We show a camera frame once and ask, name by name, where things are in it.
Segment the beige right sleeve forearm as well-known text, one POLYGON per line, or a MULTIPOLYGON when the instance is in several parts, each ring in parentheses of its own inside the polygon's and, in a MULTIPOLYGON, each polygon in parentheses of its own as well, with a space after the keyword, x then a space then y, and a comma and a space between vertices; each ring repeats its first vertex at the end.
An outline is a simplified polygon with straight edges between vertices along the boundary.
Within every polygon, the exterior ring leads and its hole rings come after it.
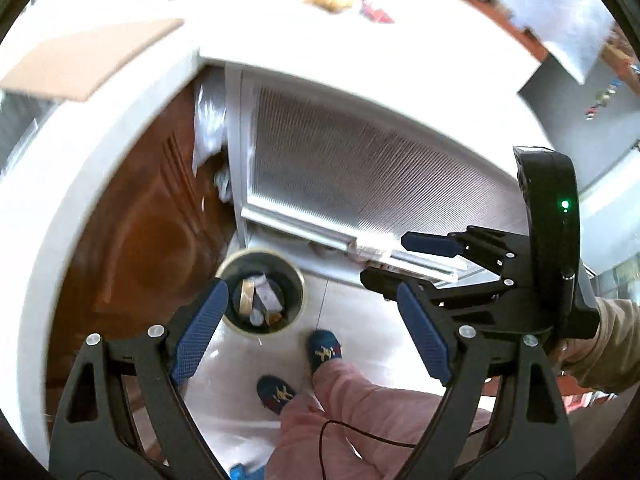
POLYGON ((597 335, 571 339, 562 370, 581 387, 621 393, 639 381, 639 306, 628 299, 598 298, 597 307, 597 335))

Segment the person right hand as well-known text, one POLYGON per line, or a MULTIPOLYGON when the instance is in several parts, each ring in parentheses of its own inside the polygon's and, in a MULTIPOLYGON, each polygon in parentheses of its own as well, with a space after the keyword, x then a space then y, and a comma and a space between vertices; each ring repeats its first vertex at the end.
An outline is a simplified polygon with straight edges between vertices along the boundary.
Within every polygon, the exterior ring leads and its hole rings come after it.
POLYGON ((565 364, 578 360, 580 343, 576 339, 563 339, 548 354, 548 361, 555 374, 561 374, 565 364))

